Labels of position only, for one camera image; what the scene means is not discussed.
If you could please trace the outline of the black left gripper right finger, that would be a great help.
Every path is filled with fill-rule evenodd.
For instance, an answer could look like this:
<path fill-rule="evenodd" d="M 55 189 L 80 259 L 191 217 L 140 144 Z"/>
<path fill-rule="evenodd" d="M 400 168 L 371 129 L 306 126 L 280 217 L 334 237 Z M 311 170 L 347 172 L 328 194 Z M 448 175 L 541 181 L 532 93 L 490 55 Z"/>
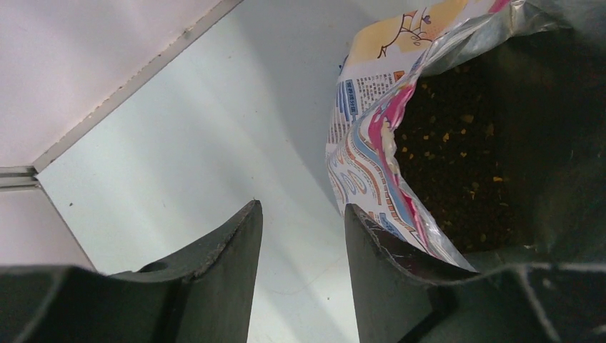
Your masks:
<path fill-rule="evenodd" d="M 347 256 L 361 342 L 603 342 L 604 264 L 443 262 L 348 204 Z"/>

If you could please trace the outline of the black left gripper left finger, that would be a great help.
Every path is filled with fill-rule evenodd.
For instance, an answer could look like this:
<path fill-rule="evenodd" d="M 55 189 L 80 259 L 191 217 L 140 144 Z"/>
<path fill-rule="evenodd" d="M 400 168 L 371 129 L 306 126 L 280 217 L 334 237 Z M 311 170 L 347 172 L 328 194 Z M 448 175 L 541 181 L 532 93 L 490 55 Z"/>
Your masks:
<path fill-rule="evenodd" d="M 220 227 L 136 272 L 1 268 L 3 342 L 245 342 L 262 243 L 250 201 Z"/>

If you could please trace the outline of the pet food bag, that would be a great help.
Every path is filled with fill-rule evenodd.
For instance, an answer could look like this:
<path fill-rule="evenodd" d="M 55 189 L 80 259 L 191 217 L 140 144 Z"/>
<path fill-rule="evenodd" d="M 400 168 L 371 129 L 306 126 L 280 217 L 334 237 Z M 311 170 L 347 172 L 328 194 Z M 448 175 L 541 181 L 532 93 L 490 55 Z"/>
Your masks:
<path fill-rule="evenodd" d="M 468 268 L 396 165 L 419 78 L 481 56 L 505 122 L 505 172 L 553 259 L 605 261 L 605 3 L 441 1 L 354 38 L 341 81 L 404 76 L 363 111 L 336 105 L 326 145 L 340 209 L 357 204 L 421 251 Z"/>

